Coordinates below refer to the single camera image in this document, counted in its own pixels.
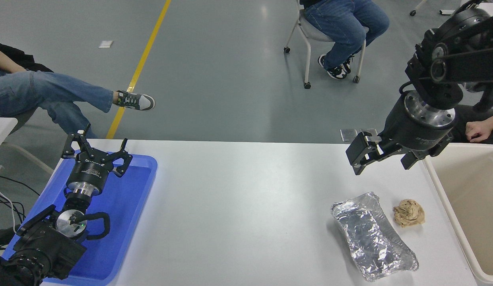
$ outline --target human hand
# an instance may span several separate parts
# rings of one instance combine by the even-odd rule
[[[472,121],[466,123],[466,137],[470,143],[479,143],[490,136],[492,132],[487,121]]]

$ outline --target sneaker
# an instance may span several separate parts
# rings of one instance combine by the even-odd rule
[[[318,59],[317,62],[319,65],[324,69],[324,57],[326,55],[322,54]],[[332,69],[326,70],[328,72],[328,76],[334,78],[334,79],[344,79],[347,76],[347,73],[342,69],[341,65]]]
[[[126,91],[117,91],[119,93],[117,106],[133,108],[137,110],[150,110],[154,108],[154,98],[147,94],[136,94]]]
[[[343,62],[343,64],[341,64],[341,67],[346,73],[351,73],[351,62],[353,57],[354,56],[350,56],[347,60],[345,60],[345,62]]]

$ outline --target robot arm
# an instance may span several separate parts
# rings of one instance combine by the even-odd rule
[[[487,86],[482,101],[493,106],[493,16],[469,1],[437,29],[430,29],[405,70],[410,82],[386,118],[379,136],[361,132],[346,151],[359,175],[368,164],[404,154],[408,170],[427,155],[437,156],[452,140],[454,107],[462,99],[458,83],[481,82]],[[403,91],[407,85],[415,90]]]
[[[84,240],[101,239],[110,231],[110,218],[105,212],[86,214],[91,199],[101,194],[109,172],[117,177],[125,174],[132,155],[125,150],[125,139],[118,152],[108,154],[92,148],[85,134],[70,134],[62,158],[72,158],[75,166],[66,182],[66,201],[61,211],[55,205],[24,223],[16,232],[20,239],[14,245],[15,253],[6,260],[0,257],[0,286],[38,286],[45,277],[65,279],[86,251]],[[79,144],[81,152],[75,155],[71,144]],[[113,162],[123,159],[123,165]],[[103,232],[90,235],[87,222],[103,219]]]

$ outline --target chair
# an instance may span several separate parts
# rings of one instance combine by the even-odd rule
[[[301,36],[303,37],[303,40],[307,44],[307,67],[305,69],[305,81],[303,82],[303,86],[305,89],[309,89],[312,87],[309,82],[309,70],[310,70],[310,56],[312,52],[312,48],[310,47],[310,43],[308,39],[316,40],[319,42],[334,42],[332,38],[329,38],[327,35],[323,34],[323,32],[319,31],[316,27],[314,27],[310,22],[307,21],[305,18],[305,10],[301,9],[299,11],[299,16],[298,20],[296,20],[296,24],[294,24],[294,27],[292,27],[291,34],[289,35],[289,40],[287,40],[287,44],[283,48],[283,52],[288,54],[290,52],[289,48],[289,42],[291,40],[292,34],[294,33],[294,30],[296,27],[299,28],[299,31],[301,32]],[[358,64],[358,71],[356,72],[356,76],[352,80],[354,83],[359,83],[359,77],[361,73],[361,66],[363,64],[363,56],[365,54],[365,48],[367,46],[367,42],[363,41],[363,46],[361,47],[361,53],[359,54],[359,64]]]
[[[13,116],[17,119],[17,125],[15,125],[13,130],[10,132],[10,135],[12,135],[12,133],[19,130],[31,118],[31,116],[34,114],[35,111],[36,108],[28,110],[16,116]],[[49,174],[52,174],[54,172],[54,169],[50,168],[47,164],[43,163],[40,159],[36,158],[33,154],[29,153],[29,151],[20,147],[19,145],[9,142],[3,142],[1,146],[9,147],[14,150],[17,150],[17,152],[21,153],[25,158],[29,159],[29,161],[31,161],[32,163],[38,165],[42,170],[44,170]]]
[[[416,12],[418,11],[418,9],[419,9],[419,8],[420,8],[423,4],[425,4],[425,2],[427,2],[427,0],[421,0],[421,2],[420,2],[418,5],[416,5],[416,7],[414,7],[414,10],[412,10],[412,11],[409,13],[409,15],[410,15],[410,16],[414,16],[414,15],[416,15]],[[443,10],[443,9],[441,9],[441,10],[439,10],[439,14],[441,14],[441,15],[445,15],[445,16],[448,16],[448,15],[452,15],[454,11],[455,11],[455,10]]]

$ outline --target aluminum foil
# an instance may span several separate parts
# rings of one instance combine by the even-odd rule
[[[331,212],[342,227],[351,257],[366,281],[418,269],[416,255],[395,232],[373,192],[334,203]]]

